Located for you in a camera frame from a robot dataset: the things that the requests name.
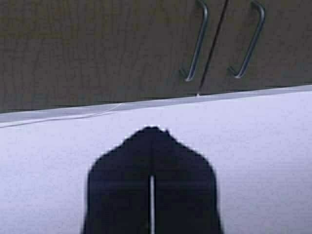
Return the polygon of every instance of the cabinet door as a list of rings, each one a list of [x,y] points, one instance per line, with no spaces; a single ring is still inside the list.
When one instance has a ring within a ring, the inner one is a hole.
[[[311,84],[311,7],[309,0],[229,1],[200,93]],[[246,72],[235,78],[228,68],[241,69],[261,22]]]
[[[223,1],[5,0],[0,113],[197,94]]]

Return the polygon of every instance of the cabinet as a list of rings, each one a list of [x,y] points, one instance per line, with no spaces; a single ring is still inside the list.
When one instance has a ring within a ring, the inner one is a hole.
[[[224,2],[2,1],[0,113],[195,96]]]
[[[309,0],[228,1],[200,94],[311,84],[311,7]],[[246,72],[235,78],[229,67],[241,69],[257,29]]]

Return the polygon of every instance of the cabinet handle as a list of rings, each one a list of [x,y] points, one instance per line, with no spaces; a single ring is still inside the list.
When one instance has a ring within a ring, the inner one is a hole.
[[[193,60],[192,60],[192,64],[191,64],[191,68],[189,70],[189,73],[187,74],[187,72],[184,70],[184,68],[180,69],[180,73],[185,77],[186,82],[191,81],[194,77],[195,69],[196,69],[197,62],[198,62],[198,56],[199,56],[199,52],[200,52],[200,49],[201,49],[201,46],[203,43],[203,39],[204,39],[206,27],[207,27],[207,21],[208,21],[207,5],[202,0],[197,0],[197,2],[199,2],[201,7],[203,8],[203,21],[201,23],[201,28],[200,28],[199,36],[197,39],[197,44],[196,44],[196,48],[195,48],[195,52],[193,55]]]
[[[242,67],[240,68],[239,72],[237,73],[233,67],[229,67],[228,70],[230,71],[230,73],[235,77],[235,78],[242,78],[243,75],[245,74],[246,72],[246,68],[248,66],[248,63],[250,61],[250,57],[254,51],[254,47],[257,43],[257,40],[259,38],[259,35],[260,35],[260,32],[262,30],[262,26],[263,26],[263,23],[264,23],[264,19],[265,19],[265,9],[264,7],[257,1],[252,1],[251,2],[251,5],[252,7],[255,7],[257,10],[258,10],[258,13],[260,14],[260,20],[258,22],[258,26],[257,26],[257,29],[255,31],[255,34],[253,36],[253,39],[249,45],[249,48],[248,48],[248,51],[247,51],[247,54],[246,54],[246,57],[244,59],[244,62],[243,62],[243,65]]]

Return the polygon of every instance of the wooden cabinet door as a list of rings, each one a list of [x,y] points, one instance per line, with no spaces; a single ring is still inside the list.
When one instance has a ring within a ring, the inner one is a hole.
[[[197,94],[225,0],[5,0],[0,113]]]
[[[259,0],[264,23],[242,78],[240,70],[261,20],[252,0],[229,1],[200,93],[218,94],[312,83],[312,1]]]

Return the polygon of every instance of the metal handle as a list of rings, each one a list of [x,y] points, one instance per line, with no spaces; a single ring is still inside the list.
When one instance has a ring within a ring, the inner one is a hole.
[[[203,43],[203,39],[204,39],[206,27],[207,27],[207,21],[208,21],[207,5],[202,0],[197,0],[197,1],[200,3],[201,7],[203,8],[203,21],[201,24],[201,29],[200,29],[199,36],[197,39],[197,44],[196,44],[196,48],[195,48],[195,52],[193,55],[193,60],[192,60],[189,73],[187,74],[187,72],[183,68],[179,70],[180,73],[185,77],[185,81],[191,81],[194,77],[195,69],[196,69],[197,62],[198,62],[198,56],[199,56],[199,52]]]
[[[263,26],[263,23],[264,23],[264,19],[265,19],[265,9],[264,7],[257,1],[252,1],[251,2],[251,5],[252,7],[255,7],[259,14],[260,14],[260,20],[259,20],[259,23],[258,23],[258,26],[257,26],[257,29],[255,31],[255,34],[253,36],[253,40],[251,41],[250,45],[249,45],[249,48],[248,48],[248,51],[247,51],[247,55],[244,59],[244,62],[243,62],[243,65],[242,67],[240,68],[239,72],[237,73],[233,67],[229,67],[228,70],[230,71],[230,73],[235,77],[235,78],[242,78],[243,75],[245,74],[246,72],[246,69],[247,69],[247,66],[249,64],[249,61],[250,61],[250,57],[254,51],[254,47],[257,43],[257,40],[259,38],[259,35],[260,35],[260,32],[262,30],[262,26]]]

